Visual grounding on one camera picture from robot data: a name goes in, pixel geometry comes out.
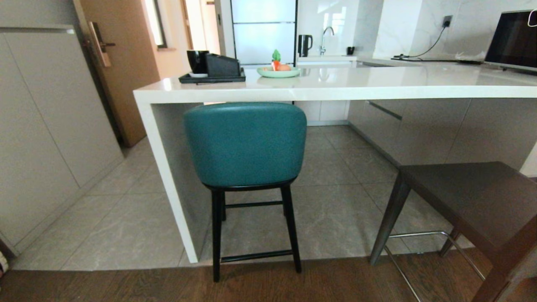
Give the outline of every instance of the kitchen island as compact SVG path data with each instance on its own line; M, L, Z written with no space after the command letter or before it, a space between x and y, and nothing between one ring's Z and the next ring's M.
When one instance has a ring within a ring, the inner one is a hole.
M395 164L501 160L537 174L537 77L474 66L305 69L294 78L180 84L134 91L190 262L210 222L183 113L204 102L351 100L349 123Z

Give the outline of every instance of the green plate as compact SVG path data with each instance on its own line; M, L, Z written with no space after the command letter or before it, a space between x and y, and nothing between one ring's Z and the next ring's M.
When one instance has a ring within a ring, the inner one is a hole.
M297 67L291 67L290 71L268 71L263 70L263 68L271 68L271 67L259 67L257 69L257 73L259 73L261 76L264 77L294 77L299 75L300 68Z

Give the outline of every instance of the metal footrest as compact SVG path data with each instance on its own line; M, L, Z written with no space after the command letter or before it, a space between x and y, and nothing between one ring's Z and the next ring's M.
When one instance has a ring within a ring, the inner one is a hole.
M274 202L231 204L231 205L226 205L226 208L249 207L249 206L265 206L265 205L282 205L282 204L284 204L284 202L282 200L277 200L277 201L274 201Z
M277 250L277 251L267 251L267 252L264 252L264 253L222 257L220 259L220 262L224 263L224 262L232 262L232 261L241 261L241 260L259 259L259 258L287 256L287 255L292 255L292 254L293 254L293 250L290 250L290 249Z
M475 263L470 259L470 257L468 257L468 255L465 253L465 251L459 246L459 244L453 239L451 238L451 236L446 233L446 232L443 232L443 231L433 231L433 232L420 232L420 233L406 233L406 234L394 234L394 235L390 235L389 238L404 238L404 237L415 237L415 236L426 236L426 235L444 235L445 237L447 237L451 243L453 244L453 246L455 246L455 248L462 254L462 256L465 258L465 260L470 264L470 266L474 269L474 271L477 273L477 275L479 276L479 278L482 280L482 281L485 281L485 276L479 271L479 269L477 268L477 266L475 265ZM397 268L397 270L399 271L399 273L401 274L401 276L403 276L403 279L405 280L405 282L407 283L408 287L410 288L410 290L412 291L412 294L414 295L414 298L416 298L416 300L418 302L422 302L422 300L420 299L420 297L418 296L418 294L416 293L416 290L414 289L414 287L412 286L412 284L410 284L410 281L408 279L408 277L406 276L406 274L403 272L403 270L401 269L401 267L399 266L399 264L397 264L397 261L395 261L395 257L393 256L393 254L391 253L390 249L388 248L388 246L384 246L384 250L386 251L386 253L388 253L388 256L390 257L391 261L395 264L395 267Z

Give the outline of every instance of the carrot figurine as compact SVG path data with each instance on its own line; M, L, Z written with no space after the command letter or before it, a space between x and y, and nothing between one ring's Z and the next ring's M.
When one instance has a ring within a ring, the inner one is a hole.
M272 70L278 71L280 69L280 60L281 60L280 52L277 49L275 49L274 52L272 53Z

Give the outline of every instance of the brown chair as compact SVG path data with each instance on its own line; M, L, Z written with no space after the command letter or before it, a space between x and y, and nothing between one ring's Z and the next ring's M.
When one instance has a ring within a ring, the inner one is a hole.
M454 226L441 255L463 234L492 263L486 279L481 275L484 282L473 302L504 301L521 280L537 276L537 183L501 162L401 166L371 265L383 249L391 256L389 238L443 233L390 235L410 190Z

